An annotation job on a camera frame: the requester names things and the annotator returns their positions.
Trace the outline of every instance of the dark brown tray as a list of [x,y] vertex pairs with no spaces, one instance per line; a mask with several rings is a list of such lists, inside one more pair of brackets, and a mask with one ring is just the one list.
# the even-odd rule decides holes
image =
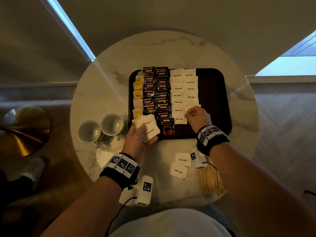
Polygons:
[[[141,70],[134,71],[129,78],[129,97],[128,112],[133,110],[133,83],[137,73]],[[204,108],[212,119],[212,124],[217,126],[221,131],[228,135],[232,130],[232,121],[227,100],[226,86],[223,74],[214,68],[197,68],[198,76],[198,99],[202,108]],[[128,115],[128,129],[132,125],[132,115]],[[189,124],[174,125],[174,136],[159,134],[160,140],[170,139],[195,139],[196,134]]]

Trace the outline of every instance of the bundle of stir sticks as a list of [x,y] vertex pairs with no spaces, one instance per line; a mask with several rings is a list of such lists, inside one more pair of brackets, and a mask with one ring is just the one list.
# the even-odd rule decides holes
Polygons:
[[[209,156],[207,156],[207,161],[213,164]],[[199,169],[198,174],[201,190],[217,193],[218,195],[227,191],[218,171],[213,166],[207,165],[206,168]]]

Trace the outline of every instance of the round marble table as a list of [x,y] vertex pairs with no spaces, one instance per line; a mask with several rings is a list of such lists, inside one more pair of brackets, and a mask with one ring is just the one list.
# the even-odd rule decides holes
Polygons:
[[[123,39],[103,51],[82,75],[73,98],[70,114],[72,141],[77,156],[95,181],[113,153],[122,149],[124,138],[113,140],[111,147],[83,144],[77,130],[86,120],[101,122],[109,113],[118,113],[127,124],[128,78],[147,66],[169,68],[216,68],[225,77],[227,97],[233,124],[231,143],[252,158],[259,132],[257,103],[243,72],[225,53],[198,37],[176,31],[150,31]],[[196,140],[157,141],[147,150],[141,163],[143,175],[154,179],[152,203],[185,203],[185,206],[205,205],[215,201],[217,194],[205,196],[200,190],[198,171],[190,167],[185,180],[171,176],[169,170],[175,153],[189,152]],[[135,196],[136,188],[125,189],[120,202]]]

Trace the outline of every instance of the forearm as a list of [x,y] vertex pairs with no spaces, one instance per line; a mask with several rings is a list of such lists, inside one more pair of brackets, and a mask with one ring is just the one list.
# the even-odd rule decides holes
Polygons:
[[102,176],[93,186],[64,211],[41,237],[103,237],[118,211],[121,187]]
[[309,231],[315,217],[283,185],[229,143],[216,145],[210,156],[241,213],[265,231]]

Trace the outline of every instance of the gold lamp base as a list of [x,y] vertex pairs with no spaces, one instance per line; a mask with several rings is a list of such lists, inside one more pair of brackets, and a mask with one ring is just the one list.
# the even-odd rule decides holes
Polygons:
[[9,111],[0,121],[0,155],[24,157],[38,151],[49,139],[49,115],[37,106]]

